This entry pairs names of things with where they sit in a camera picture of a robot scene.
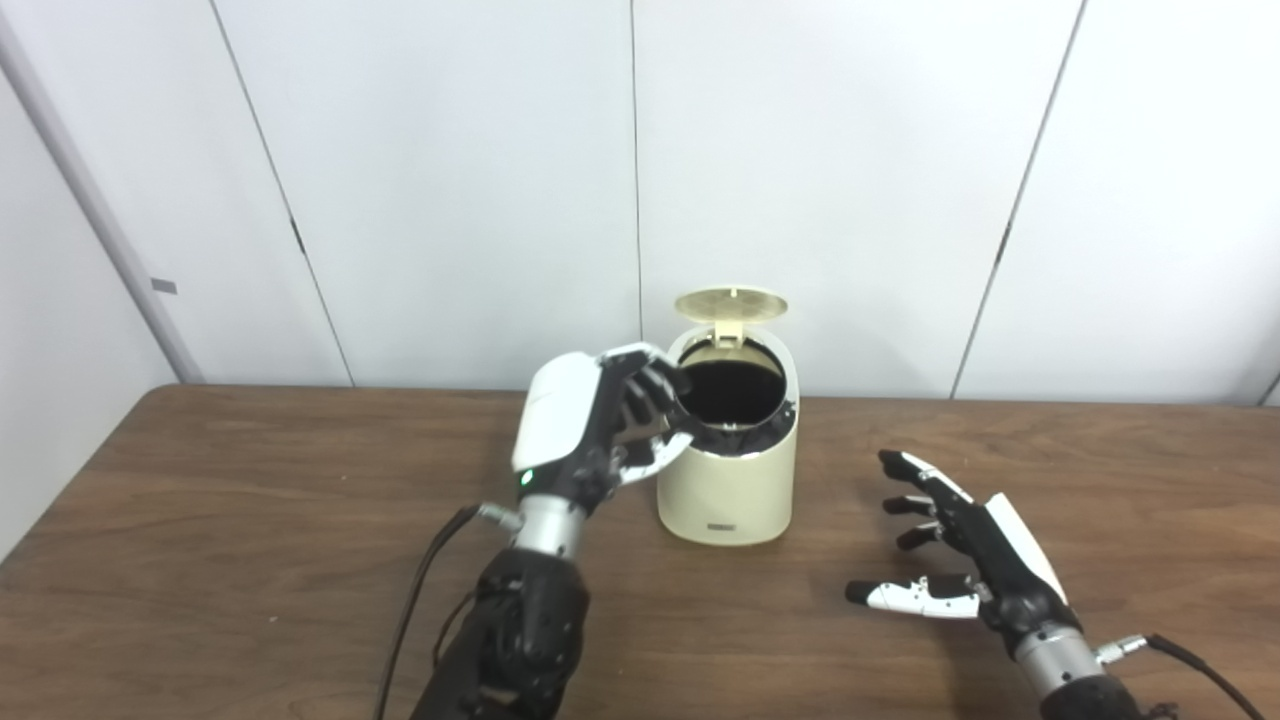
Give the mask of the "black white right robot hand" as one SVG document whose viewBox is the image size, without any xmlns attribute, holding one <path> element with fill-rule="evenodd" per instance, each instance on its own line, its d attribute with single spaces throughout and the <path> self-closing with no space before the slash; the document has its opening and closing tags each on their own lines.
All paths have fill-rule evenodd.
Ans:
<svg viewBox="0 0 1280 720">
<path fill-rule="evenodd" d="M 897 547 L 942 543 L 970 559 L 975 570 L 910 582 L 852 580 L 845 587 L 849 602 L 922 618 L 977 619 L 1002 638 L 1007 653 L 1053 626 L 1082 630 L 1052 564 L 1006 495 L 979 502 L 913 454 L 882 448 L 877 457 L 890 479 L 916 491 L 887 498 L 883 510 L 925 519 L 904 532 Z"/>
</svg>

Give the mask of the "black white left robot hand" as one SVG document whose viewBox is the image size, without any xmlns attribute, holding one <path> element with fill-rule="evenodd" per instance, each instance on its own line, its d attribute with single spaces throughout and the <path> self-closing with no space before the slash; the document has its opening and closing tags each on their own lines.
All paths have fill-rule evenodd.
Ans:
<svg viewBox="0 0 1280 720">
<path fill-rule="evenodd" d="M 518 424 L 518 501 L 552 496 L 591 514 L 616 488 L 658 475 L 695 438 L 681 404 L 691 389 L 691 377 L 648 342 L 552 359 L 535 373 Z"/>
</svg>

